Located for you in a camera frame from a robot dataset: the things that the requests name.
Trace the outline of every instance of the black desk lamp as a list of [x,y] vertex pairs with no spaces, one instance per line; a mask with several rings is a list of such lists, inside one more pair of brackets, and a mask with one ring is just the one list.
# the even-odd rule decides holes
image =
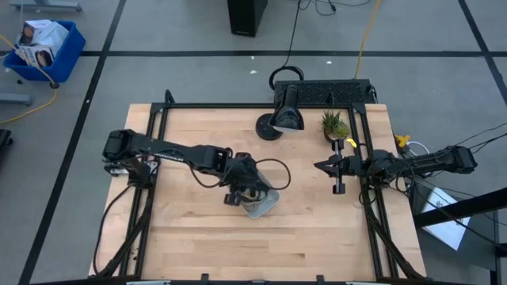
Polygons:
[[275,140],[284,132],[304,130],[303,116],[298,110],[298,92],[294,85],[287,86],[275,112],[257,119],[255,131],[262,139]]

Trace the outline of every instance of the yellow cable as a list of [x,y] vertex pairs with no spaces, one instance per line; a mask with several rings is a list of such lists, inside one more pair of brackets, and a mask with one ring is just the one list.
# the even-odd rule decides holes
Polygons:
[[377,10],[379,9],[380,0],[377,0],[375,6],[373,7],[372,15],[370,16],[370,21],[368,22],[368,26],[366,27],[366,31],[364,31],[363,40],[361,41],[361,49],[359,50],[359,56],[357,57],[357,67],[356,67],[356,75],[354,75],[354,79],[357,79],[357,75],[359,75],[359,69],[361,68],[361,60],[363,56],[364,44],[366,43],[366,39],[370,34],[370,30],[373,26],[373,21],[375,20],[375,15],[377,14]]
[[[12,49],[16,50],[16,47],[14,47],[14,45],[9,41],[7,40],[2,34],[0,34],[0,39],[4,40]],[[25,58],[25,55],[23,55],[22,52],[20,52],[20,55],[21,57],[23,58],[24,61],[28,62],[28,60]],[[34,66],[38,71],[40,71],[42,74],[44,74],[45,77],[47,77],[49,79],[49,81],[55,86],[56,85],[56,82],[51,78],[51,76],[49,76],[44,70],[40,69],[38,66]],[[48,107],[49,105],[53,104],[53,102],[55,102],[56,100],[56,89],[54,89],[55,93],[53,94],[53,97],[51,98],[51,100],[46,103],[46,104],[43,104],[37,108],[34,108],[26,113],[23,113],[19,116],[15,116],[14,118],[12,119],[8,119],[8,120],[3,120],[3,121],[0,121],[0,124],[7,124],[7,123],[10,123],[10,122],[13,122],[15,120],[18,120],[24,116],[27,116],[33,112],[36,112],[38,110],[41,110],[42,108],[45,108],[45,107]]]

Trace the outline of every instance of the succulent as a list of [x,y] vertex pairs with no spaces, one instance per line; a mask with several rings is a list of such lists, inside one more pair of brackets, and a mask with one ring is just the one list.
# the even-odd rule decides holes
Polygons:
[[349,135],[349,127],[340,120],[340,112],[334,114],[333,111],[324,111],[322,115],[322,130],[335,139],[344,139]]

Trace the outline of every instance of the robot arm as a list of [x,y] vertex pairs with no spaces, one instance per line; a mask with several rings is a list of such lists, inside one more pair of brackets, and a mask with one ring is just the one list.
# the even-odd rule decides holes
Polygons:
[[372,185],[389,184],[396,177],[406,177],[432,171],[444,170],[450,173],[472,173],[477,162],[471,151],[464,146],[448,146],[435,153],[419,155],[411,158],[397,158],[386,150],[373,150],[373,154],[365,161],[357,155],[342,157],[343,140],[338,140],[333,149],[337,153],[326,161],[315,163],[315,167],[330,177],[336,177],[341,189],[337,194],[345,193],[341,177],[358,176],[370,180]]
[[267,192],[269,186],[257,173],[256,162],[248,153],[237,153],[217,146],[182,146],[160,139],[137,134],[133,130],[112,131],[102,152],[106,171],[118,165],[128,171],[128,183],[137,188],[149,188],[152,181],[151,168],[138,158],[155,156],[187,164],[191,170],[219,178],[218,186],[230,185],[224,203],[238,206],[242,193]]

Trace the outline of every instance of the wooden table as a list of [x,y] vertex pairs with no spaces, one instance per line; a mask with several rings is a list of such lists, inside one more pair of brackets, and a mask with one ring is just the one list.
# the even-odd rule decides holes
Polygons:
[[[131,105],[125,127],[144,133],[149,110],[149,104]],[[344,177],[346,194],[333,195],[334,179],[313,166],[333,154],[322,135],[322,110],[300,111],[304,131],[267,142],[256,135],[255,121],[272,110],[170,109],[165,140],[187,146],[229,146],[234,152],[251,153],[256,160],[278,158],[291,170],[292,183],[280,191],[280,201],[273,209],[251,219],[241,207],[223,204],[225,188],[202,188],[187,165],[164,161],[158,175],[143,279],[199,279],[202,273],[214,280],[315,280],[316,275],[324,275],[326,281],[375,279],[364,209],[358,201],[359,180]],[[367,105],[367,111],[374,148],[396,153],[386,106]],[[341,117],[349,123],[346,111]],[[364,139],[360,126],[358,130]],[[343,154],[353,154],[348,143]],[[275,187],[287,181],[285,170],[274,162],[259,165],[259,169]],[[199,177],[207,184],[217,181],[215,177]],[[107,203],[126,182],[126,176],[112,179]],[[105,220],[99,268],[124,240],[133,192],[119,200]],[[389,189],[383,193],[393,242],[425,275],[408,199]],[[381,240],[379,247],[383,272],[388,276]],[[134,262],[129,264],[133,272]]]

